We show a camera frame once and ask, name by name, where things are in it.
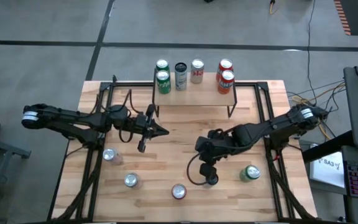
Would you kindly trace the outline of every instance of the can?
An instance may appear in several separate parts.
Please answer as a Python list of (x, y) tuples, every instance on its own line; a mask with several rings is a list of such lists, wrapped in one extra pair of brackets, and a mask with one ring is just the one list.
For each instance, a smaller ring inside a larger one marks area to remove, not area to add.
[(200, 59), (194, 59), (191, 63), (190, 81), (192, 83), (201, 83), (204, 75), (204, 62)]
[(228, 94), (234, 83), (234, 73), (230, 70), (222, 72), (222, 77), (219, 81), (218, 92), (220, 94)]
[(175, 86), (177, 90), (186, 90), (187, 87), (187, 66), (183, 62), (175, 65)]
[(254, 165), (249, 165), (240, 172), (240, 179), (243, 182), (250, 182), (260, 177), (260, 170)]
[(113, 163), (114, 165), (122, 163), (122, 156), (117, 149), (105, 149), (103, 151), (103, 159)]
[(127, 174), (124, 178), (124, 184), (127, 187), (133, 188), (133, 189), (139, 189), (142, 186), (142, 181), (140, 177), (135, 173)]
[(161, 94), (167, 94), (171, 91), (171, 78), (167, 71), (161, 70), (157, 72), (157, 86)]
[(157, 72), (159, 71), (167, 71), (169, 74), (169, 63), (168, 60), (165, 59), (159, 59), (157, 63), (155, 64), (155, 70)]
[(182, 199), (186, 196), (187, 190), (183, 184), (175, 184), (172, 187), (172, 196), (175, 199)]
[(226, 70), (233, 71), (233, 63), (229, 59), (222, 59), (218, 66), (218, 71), (216, 72), (216, 82), (219, 83), (222, 72)]

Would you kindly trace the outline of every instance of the silver can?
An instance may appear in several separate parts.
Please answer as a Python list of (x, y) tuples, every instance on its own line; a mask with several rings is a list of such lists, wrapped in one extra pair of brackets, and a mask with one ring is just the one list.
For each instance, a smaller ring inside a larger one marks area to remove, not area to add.
[(200, 59), (194, 59), (191, 63), (190, 81), (192, 83), (201, 83), (204, 75), (204, 62)]
[(187, 87), (187, 66), (183, 62), (175, 65), (175, 86), (177, 90), (186, 90)]
[(260, 170), (254, 165), (249, 165), (240, 172), (240, 179), (243, 182), (250, 182), (260, 177)]
[(175, 184), (172, 187), (172, 196), (176, 199), (182, 199), (186, 196), (187, 190), (183, 184)]
[(137, 174), (130, 173), (125, 176), (124, 184), (127, 187), (133, 189), (139, 189), (142, 186), (142, 181), (140, 180), (140, 177)]
[(113, 163), (114, 165), (122, 163), (122, 156), (117, 149), (105, 149), (103, 151), (103, 159)]

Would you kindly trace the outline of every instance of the wooden shelf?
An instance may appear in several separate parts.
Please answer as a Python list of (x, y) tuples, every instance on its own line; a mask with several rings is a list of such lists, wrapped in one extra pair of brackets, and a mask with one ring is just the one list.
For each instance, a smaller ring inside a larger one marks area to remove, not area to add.
[(161, 94), (155, 82), (154, 104), (156, 106), (233, 106), (236, 102), (235, 86), (228, 94), (218, 92), (216, 73), (204, 72), (201, 83), (190, 81), (187, 73), (187, 89), (179, 91), (175, 88), (175, 73), (171, 72), (171, 92)]

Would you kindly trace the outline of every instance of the can lid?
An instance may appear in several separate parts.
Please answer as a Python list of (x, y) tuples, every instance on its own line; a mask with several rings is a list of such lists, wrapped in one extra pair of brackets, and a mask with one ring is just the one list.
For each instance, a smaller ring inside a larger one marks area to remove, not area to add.
[(114, 149), (105, 149), (103, 151), (103, 159), (110, 161), (116, 156), (116, 153), (114, 152)]
[(248, 176), (248, 178), (250, 179), (258, 179), (260, 176), (260, 171), (258, 169), (258, 167), (254, 166), (254, 165), (249, 165), (246, 168), (246, 175)]
[(232, 79), (234, 79), (234, 73), (230, 70), (225, 70), (222, 72), (222, 77), (225, 80), (232, 80)]
[(124, 183), (128, 187), (133, 187), (137, 184), (136, 174), (130, 173), (125, 176)]
[(191, 64), (195, 68), (202, 68), (204, 66), (204, 62), (202, 60), (200, 60), (200, 59), (194, 59)]
[(168, 66), (168, 61), (165, 59), (159, 59), (157, 61), (157, 66), (158, 66), (158, 68), (165, 68)]
[(175, 65), (175, 71), (184, 72), (187, 69), (187, 65), (183, 62), (179, 62)]
[(168, 79), (169, 78), (169, 73), (167, 72), (167, 71), (159, 71), (158, 73), (157, 73), (157, 78), (159, 79), (159, 80), (166, 80), (166, 79)]
[(221, 65), (224, 68), (230, 68), (230, 67), (232, 67), (233, 63), (229, 59), (225, 58), (225, 59), (221, 60)]
[(183, 184), (175, 184), (172, 187), (172, 195), (176, 199), (182, 199), (186, 196), (186, 187)]

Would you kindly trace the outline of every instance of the red can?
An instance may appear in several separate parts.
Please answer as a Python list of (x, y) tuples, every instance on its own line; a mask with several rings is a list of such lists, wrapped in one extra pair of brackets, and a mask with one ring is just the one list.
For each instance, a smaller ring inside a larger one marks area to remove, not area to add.
[(233, 63), (229, 59), (222, 59), (218, 66), (218, 71), (216, 72), (216, 82), (219, 83), (222, 72), (230, 70), (233, 71)]
[(228, 94), (233, 86), (233, 82), (234, 73), (230, 70), (223, 71), (218, 85), (218, 92), (220, 94)]

